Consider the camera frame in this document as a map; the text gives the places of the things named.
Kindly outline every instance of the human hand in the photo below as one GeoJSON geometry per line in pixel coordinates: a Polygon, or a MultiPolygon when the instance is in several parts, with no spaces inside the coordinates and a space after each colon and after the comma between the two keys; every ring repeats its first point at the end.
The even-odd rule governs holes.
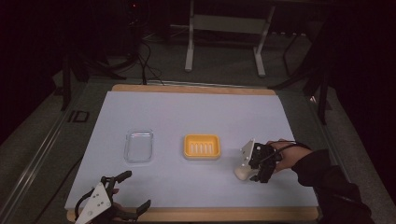
{"type": "MultiPolygon", "coordinates": [[[[286,147],[292,145],[291,141],[287,141],[285,139],[279,139],[278,141],[269,141],[267,145],[270,145],[276,150],[281,149],[282,147],[286,147]]],[[[305,157],[306,155],[310,154],[312,151],[305,147],[290,147],[282,150],[280,154],[282,155],[282,161],[280,161],[275,168],[274,173],[279,172],[284,169],[291,168],[297,161],[301,158],[305,157]]]]}

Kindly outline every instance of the gray floor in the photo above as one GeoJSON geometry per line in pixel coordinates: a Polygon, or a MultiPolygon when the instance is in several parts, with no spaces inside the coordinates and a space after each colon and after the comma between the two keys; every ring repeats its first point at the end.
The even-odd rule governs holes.
{"type": "MultiPolygon", "coordinates": [[[[176,35],[169,43],[165,43],[154,35],[146,38],[151,49],[148,65],[156,76],[160,76],[160,79],[166,85],[175,84],[176,82],[178,84],[189,82],[210,85],[266,87],[287,79],[288,76],[281,61],[281,55],[290,38],[283,35],[270,35],[268,37],[264,47],[265,53],[262,54],[267,72],[267,77],[265,78],[257,76],[251,49],[257,36],[248,36],[247,38],[248,41],[243,44],[211,42],[207,38],[200,38],[195,45],[193,70],[190,73],[186,73],[184,71],[187,51],[186,36],[183,34],[176,35]]],[[[298,39],[288,54],[291,69],[298,66],[309,46],[310,43],[303,36],[298,39]]],[[[145,46],[142,46],[141,52],[143,57],[149,55],[149,49],[145,46]]],[[[126,82],[139,83],[141,68],[137,64],[127,71],[121,70],[120,74],[128,77],[126,82]]],[[[147,76],[153,77],[149,70],[147,70],[147,76]]],[[[117,82],[102,77],[100,74],[94,74],[88,84],[73,82],[73,93],[76,95],[70,107],[74,110],[98,112],[104,98],[103,90],[110,90],[112,83],[117,82]]],[[[302,81],[289,87],[287,91],[300,91],[303,85],[304,82],[302,81]]],[[[373,210],[375,223],[396,223],[395,205],[382,186],[356,131],[346,116],[343,107],[339,104],[336,92],[333,89],[329,90],[328,101],[329,109],[326,111],[328,125],[323,126],[323,133],[332,140],[330,144],[337,148],[347,176],[352,182],[360,186],[363,201],[373,210]]],[[[23,169],[42,146],[43,142],[49,141],[46,137],[53,130],[53,125],[56,123],[62,124],[62,134],[55,134],[55,136],[59,137],[51,145],[53,150],[43,162],[40,172],[36,175],[35,181],[32,182],[23,200],[21,200],[10,223],[32,223],[54,194],[69,169],[84,153],[98,114],[97,112],[91,113],[92,119],[89,119],[88,123],[84,124],[70,123],[66,120],[60,122],[64,116],[67,117],[70,114],[70,111],[61,112],[61,106],[62,97],[49,96],[15,133],[0,146],[0,176],[2,176],[0,179],[0,202],[2,202],[3,207],[3,203],[16,185],[23,169]],[[74,133],[76,125],[78,125],[79,133],[74,133]]],[[[306,125],[308,124],[299,123],[297,119],[293,123],[294,127],[306,125]]],[[[307,137],[305,133],[299,133],[298,131],[293,133],[296,139],[303,138],[315,144],[315,139],[309,139],[309,136],[307,137]]],[[[65,219],[64,203],[77,170],[78,168],[74,169],[69,178],[66,179],[54,201],[39,219],[39,223],[68,223],[65,219]]]]}

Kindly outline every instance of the table leg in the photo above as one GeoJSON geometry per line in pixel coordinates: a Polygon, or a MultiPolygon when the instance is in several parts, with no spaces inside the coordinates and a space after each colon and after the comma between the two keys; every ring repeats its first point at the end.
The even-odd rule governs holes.
{"type": "Polygon", "coordinates": [[[189,25],[189,45],[187,46],[186,72],[192,71],[192,61],[194,56],[194,0],[190,0],[190,25],[189,25]]]}
{"type": "Polygon", "coordinates": [[[259,77],[265,77],[264,66],[262,64],[262,46],[264,45],[265,38],[268,35],[268,30],[271,25],[271,20],[273,18],[275,11],[275,7],[271,7],[270,12],[268,13],[267,19],[265,21],[264,26],[262,27],[262,37],[260,39],[259,45],[253,48],[254,59],[256,61],[257,72],[259,77]]]}

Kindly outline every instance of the yellow container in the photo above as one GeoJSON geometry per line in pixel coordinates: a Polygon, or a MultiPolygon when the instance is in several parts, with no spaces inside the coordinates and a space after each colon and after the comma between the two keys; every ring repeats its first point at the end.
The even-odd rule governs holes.
{"type": "Polygon", "coordinates": [[[188,160],[216,160],[220,157],[219,138],[214,134],[187,134],[184,156],[188,160]]]}

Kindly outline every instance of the dark background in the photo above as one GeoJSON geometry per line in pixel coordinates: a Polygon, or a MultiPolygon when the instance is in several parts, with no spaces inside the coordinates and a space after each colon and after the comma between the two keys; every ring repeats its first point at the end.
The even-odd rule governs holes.
{"type": "MultiPolygon", "coordinates": [[[[104,7],[104,2],[100,3],[102,5],[96,5],[98,11],[112,8],[104,7]]],[[[150,4],[152,8],[148,25],[164,38],[169,35],[170,23],[188,24],[188,1],[151,0],[150,4]]],[[[217,8],[208,8],[202,4],[196,9],[208,14],[260,17],[262,11],[254,7],[254,4],[248,4],[245,9],[240,9],[236,4],[217,8]]],[[[2,1],[0,10],[2,143],[53,93],[55,85],[51,77],[61,70],[62,58],[68,52],[69,44],[75,44],[95,60],[100,60],[104,56],[104,43],[98,38],[98,32],[113,27],[112,24],[117,22],[125,25],[123,22],[127,15],[118,7],[111,9],[113,11],[109,14],[113,17],[105,20],[109,24],[101,27],[101,31],[94,20],[89,1],[7,0],[2,1]]],[[[368,1],[359,2],[347,12],[331,14],[327,42],[321,43],[325,46],[322,46],[322,54],[328,47],[336,49],[331,86],[337,90],[340,102],[394,202],[395,11],[395,4],[368,1]]],[[[304,11],[294,7],[280,7],[274,15],[271,29],[286,33],[296,29],[298,26],[292,22],[296,22],[292,19],[293,12],[299,14],[304,11]]],[[[121,33],[120,38],[125,41],[130,37],[121,33]]],[[[120,52],[118,46],[112,47],[113,51],[124,53],[120,52]]]]}

